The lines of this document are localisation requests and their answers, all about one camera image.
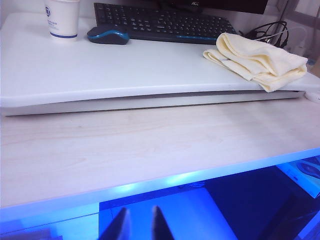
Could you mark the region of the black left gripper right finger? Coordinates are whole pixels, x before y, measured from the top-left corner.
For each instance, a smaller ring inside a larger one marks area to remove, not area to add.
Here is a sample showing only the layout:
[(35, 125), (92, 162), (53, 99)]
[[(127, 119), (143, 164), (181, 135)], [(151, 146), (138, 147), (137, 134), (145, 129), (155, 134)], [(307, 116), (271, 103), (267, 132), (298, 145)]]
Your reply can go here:
[(159, 206), (152, 209), (152, 239), (153, 240), (173, 240), (174, 236), (168, 226), (164, 214)]

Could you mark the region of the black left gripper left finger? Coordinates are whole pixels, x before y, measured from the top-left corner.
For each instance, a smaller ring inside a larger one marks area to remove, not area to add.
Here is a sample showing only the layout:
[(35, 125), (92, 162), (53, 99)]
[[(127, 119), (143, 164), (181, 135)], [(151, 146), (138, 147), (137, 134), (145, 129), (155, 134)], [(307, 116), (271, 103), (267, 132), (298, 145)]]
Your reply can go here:
[(129, 240), (131, 235), (130, 212), (123, 207), (107, 228), (102, 232), (100, 240)]

